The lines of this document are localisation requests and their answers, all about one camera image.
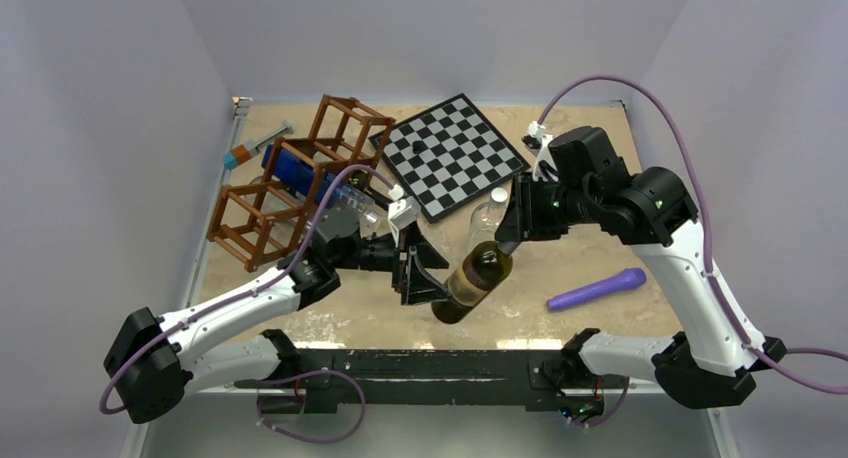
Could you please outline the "clear bottle silver cap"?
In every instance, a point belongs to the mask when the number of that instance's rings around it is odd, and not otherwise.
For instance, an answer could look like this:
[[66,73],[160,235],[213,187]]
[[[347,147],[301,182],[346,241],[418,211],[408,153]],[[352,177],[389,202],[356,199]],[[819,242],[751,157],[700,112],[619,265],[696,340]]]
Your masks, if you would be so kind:
[[477,206],[470,217],[467,251],[495,239],[495,233],[505,213],[509,193],[501,187],[491,190],[486,202]]

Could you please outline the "olive wine bottle tan label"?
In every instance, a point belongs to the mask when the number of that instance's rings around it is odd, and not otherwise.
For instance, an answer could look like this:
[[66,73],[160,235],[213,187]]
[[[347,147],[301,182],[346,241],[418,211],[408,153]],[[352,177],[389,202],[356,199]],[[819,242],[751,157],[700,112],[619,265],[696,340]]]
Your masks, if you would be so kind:
[[431,304],[434,316],[456,324],[473,311],[512,272],[512,254],[518,242],[484,241],[477,244],[462,264],[445,280],[450,297]]

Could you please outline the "blue square bottle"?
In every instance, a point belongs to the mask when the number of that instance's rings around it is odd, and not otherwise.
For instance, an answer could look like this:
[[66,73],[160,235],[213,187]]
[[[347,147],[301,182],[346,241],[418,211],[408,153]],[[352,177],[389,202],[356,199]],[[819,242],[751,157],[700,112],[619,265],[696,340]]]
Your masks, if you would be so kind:
[[[286,150],[281,150],[272,175],[293,188],[297,193],[306,196],[309,193],[315,177],[313,168]],[[318,205],[336,175],[326,172],[320,183],[314,203]],[[380,216],[376,212],[376,202],[371,197],[350,184],[341,183],[331,193],[326,211],[330,209],[350,209],[365,218],[369,227],[376,228]]]

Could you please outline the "clear glass bottle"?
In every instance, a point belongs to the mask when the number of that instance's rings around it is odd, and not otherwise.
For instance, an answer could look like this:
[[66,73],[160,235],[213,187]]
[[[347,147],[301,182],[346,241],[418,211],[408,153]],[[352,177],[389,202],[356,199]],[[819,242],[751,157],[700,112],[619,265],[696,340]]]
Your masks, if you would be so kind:
[[249,184],[262,185],[260,191],[248,194],[248,202],[262,216],[271,215],[277,223],[299,218],[302,202],[293,188],[276,178],[264,181],[262,176],[253,178]]

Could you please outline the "brown wooden wine rack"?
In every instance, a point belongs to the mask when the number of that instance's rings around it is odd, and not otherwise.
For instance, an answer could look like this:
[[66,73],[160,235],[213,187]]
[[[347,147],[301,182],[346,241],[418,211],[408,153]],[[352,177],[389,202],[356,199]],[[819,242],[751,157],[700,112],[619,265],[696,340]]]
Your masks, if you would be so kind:
[[323,95],[302,136],[274,132],[257,147],[236,147],[243,164],[261,158],[252,184],[221,187],[206,238],[253,272],[297,250],[322,200],[361,210],[395,128],[394,118],[354,97]]

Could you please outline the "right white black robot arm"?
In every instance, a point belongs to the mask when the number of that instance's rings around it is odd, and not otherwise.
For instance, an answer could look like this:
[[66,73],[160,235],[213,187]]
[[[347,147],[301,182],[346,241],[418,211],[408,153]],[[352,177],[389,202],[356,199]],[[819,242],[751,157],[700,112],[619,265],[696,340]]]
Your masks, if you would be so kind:
[[514,180],[497,241],[552,241],[595,224],[641,260],[681,324],[676,334],[654,338],[588,328],[563,347],[563,379],[652,381],[690,409],[743,403],[755,373],[787,350],[752,324],[707,255],[706,217],[683,181],[663,167],[629,172],[599,127],[528,136],[526,144],[536,152],[534,168]]

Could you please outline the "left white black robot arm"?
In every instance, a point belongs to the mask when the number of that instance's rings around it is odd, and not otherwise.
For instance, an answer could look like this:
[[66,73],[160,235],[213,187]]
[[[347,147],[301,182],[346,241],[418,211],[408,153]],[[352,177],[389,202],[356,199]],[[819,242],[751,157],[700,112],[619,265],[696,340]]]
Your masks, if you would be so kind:
[[305,374],[281,331],[231,345],[229,339],[321,301],[341,285],[341,269],[387,272],[404,306],[432,301],[430,270],[449,266],[416,220],[391,213],[387,233],[365,238],[350,211],[332,210],[303,244],[247,283],[193,307],[156,315],[148,307],[123,321],[103,362],[109,381],[98,408],[135,424],[172,410],[186,395],[238,381],[284,387]]

